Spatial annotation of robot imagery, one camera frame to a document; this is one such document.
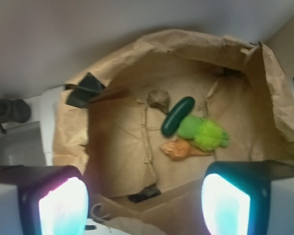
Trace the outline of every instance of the black tape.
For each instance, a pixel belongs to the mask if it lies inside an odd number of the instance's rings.
[[[77,108],[87,108],[89,101],[100,95],[104,89],[105,86],[89,72],[74,88],[66,104]]]
[[[145,200],[147,200],[149,198],[153,198],[153,197],[159,196],[160,194],[161,194],[161,191],[158,190],[156,184],[153,184],[153,185],[151,185],[149,187],[146,187],[140,193],[129,195],[128,196],[128,199],[131,202],[139,203],[139,202],[145,201]]]

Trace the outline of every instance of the black object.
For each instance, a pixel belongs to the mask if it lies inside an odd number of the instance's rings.
[[[159,196],[160,194],[161,194],[161,192],[160,192],[160,190],[158,190],[156,184],[153,184],[153,185],[151,185],[149,187],[146,187],[140,193],[129,195],[128,199],[131,202],[139,203],[139,202],[145,201],[145,200],[147,200],[149,198]]]
[[[97,229],[97,226],[95,226],[95,225],[86,225],[85,226],[85,230],[87,231],[87,230],[96,230]]]
[[[22,99],[0,99],[0,132],[5,134],[3,123],[14,121],[27,122],[30,118],[30,107]]]
[[[23,234],[41,234],[39,200],[80,171],[67,166],[0,166],[0,183],[16,185]]]
[[[248,234],[262,235],[268,229],[271,181],[294,177],[294,165],[271,160],[213,162],[205,176],[212,173],[217,173],[250,196]]]
[[[105,86],[89,72],[77,86],[68,89],[74,90],[69,95],[67,104],[77,108],[87,108],[89,101],[100,95]]]

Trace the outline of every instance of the seashell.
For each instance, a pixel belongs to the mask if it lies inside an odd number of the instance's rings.
[[[175,141],[168,141],[159,148],[172,160],[181,160],[191,156],[212,156],[213,152],[204,152],[187,141],[176,139]]]

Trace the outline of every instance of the dark green cucumber toy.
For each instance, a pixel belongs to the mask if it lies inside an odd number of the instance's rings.
[[[174,108],[168,113],[161,128],[161,132],[164,136],[169,137],[173,135],[181,121],[186,117],[195,105],[195,99],[193,97],[185,97],[181,99]]]

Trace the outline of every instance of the brown paper bag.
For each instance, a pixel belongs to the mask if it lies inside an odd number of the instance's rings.
[[[223,68],[240,72],[224,76]],[[77,166],[90,193],[104,195],[106,204],[111,205],[109,210],[119,212],[116,216],[129,217],[130,211],[129,205],[120,206],[128,202],[127,198],[119,196],[138,193],[156,182],[164,192],[161,198],[165,198],[172,190],[202,178],[214,160],[294,159],[294,99],[283,70],[262,43],[253,46],[230,36],[166,30],[141,37],[110,54],[68,84],[74,88],[88,73],[107,88],[89,104],[89,128],[87,110],[66,105],[71,91],[63,92],[54,163]],[[170,93],[170,108],[184,96],[194,97],[196,106],[191,114],[207,112],[229,133],[229,147],[217,149],[212,157],[170,161],[158,148],[167,141],[160,133],[165,116],[141,103],[153,89]],[[189,195],[187,203],[196,204],[189,188],[183,189]],[[178,209],[185,202],[172,201]],[[165,200],[161,207],[148,210],[136,205],[142,209],[135,209],[131,217],[156,224],[148,218],[165,218],[164,212],[173,209],[169,205]],[[177,232],[171,234],[182,234],[187,226],[183,218],[174,227]]]

